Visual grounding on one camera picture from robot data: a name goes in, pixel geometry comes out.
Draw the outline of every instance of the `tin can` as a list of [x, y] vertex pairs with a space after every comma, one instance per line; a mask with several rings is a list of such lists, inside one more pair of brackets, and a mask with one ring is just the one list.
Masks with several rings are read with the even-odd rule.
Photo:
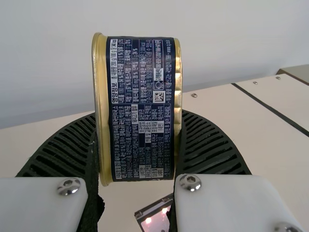
[[92, 41], [100, 179], [173, 179], [182, 127], [180, 43], [166, 37]]

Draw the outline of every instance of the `screw hole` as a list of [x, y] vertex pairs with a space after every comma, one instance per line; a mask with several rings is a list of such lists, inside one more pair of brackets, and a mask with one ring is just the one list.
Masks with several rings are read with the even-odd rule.
[[189, 183], [194, 183], [194, 182], [196, 182], [196, 180], [195, 180], [195, 178], [194, 178], [193, 176], [188, 176], [188, 177], [187, 177], [187, 181], [188, 181]]
[[71, 181], [71, 180], [66, 180], [64, 183], [63, 183], [63, 185], [64, 186], [69, 186], [69, 185], [71, 185], [73, 183], [73, 181]]

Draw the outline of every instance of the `black stripe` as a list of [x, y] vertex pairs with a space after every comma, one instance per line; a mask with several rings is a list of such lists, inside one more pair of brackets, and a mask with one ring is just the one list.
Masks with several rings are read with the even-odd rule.
[[236, 88], [238, 88], [241, 92], [247, 94], [249, 97], [251, 97], [253, 100], [255, 100], [256, 102], [260, 103], [262, 106], [264, 106], [265, 108], [267, 108], [268, 110], [270, 110], [271, 112], [273, 112], [275, 115], [277, 115], [279, 118], [281, 118], [282, 120], [284, 120], [285, 122], [287, 122], [288, 124], [290, 124], [292, 127], [294, 127], [295, 129], [299, 130], [300, 132], [302, 132], [304, 135], [309, 137], [309, 131], [306, 130], [305, 128], [301, 127], [300, 125], [298, 125], [296, 122], [294, 122], [293, 120], [291, 120], [290, 118], [288, 118], [287, 116], [283, 115], [282, 113], [280, 113], [279, 111], [275, 110], [274, 108], [272, 108], [271, 106], [267, 105], [266, 103], [262, 102], [261, 100], [259, 100], [257, 97], [255, 97], [254, 95], [252, 95], [251, 93], [247, 92], [246, 90], [244, 90], [242, 87], [240, 87], [239, 85], [232, 83], [233, 86], [235, 86]]

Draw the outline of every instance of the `black rubber pad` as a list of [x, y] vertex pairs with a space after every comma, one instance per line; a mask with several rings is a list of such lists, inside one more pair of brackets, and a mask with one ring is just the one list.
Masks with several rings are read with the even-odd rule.
[[94, 114], [82, 117], [52, 135], [28, 160], [17, 177], [80, 177], [88, 200], [78, 232], [97, 232], [104, 202], [98, 196], [98, 149]]
[[220, 128], [185, 110], [176, 176], [183, 173], [251, 174], [234, 143]]

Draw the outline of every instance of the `nutrition label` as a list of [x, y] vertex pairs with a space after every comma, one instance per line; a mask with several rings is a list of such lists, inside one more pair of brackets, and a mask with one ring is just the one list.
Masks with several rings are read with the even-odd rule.
[[106, 58], [114, 181], [173, 178], [174, 39], [108, 37]]

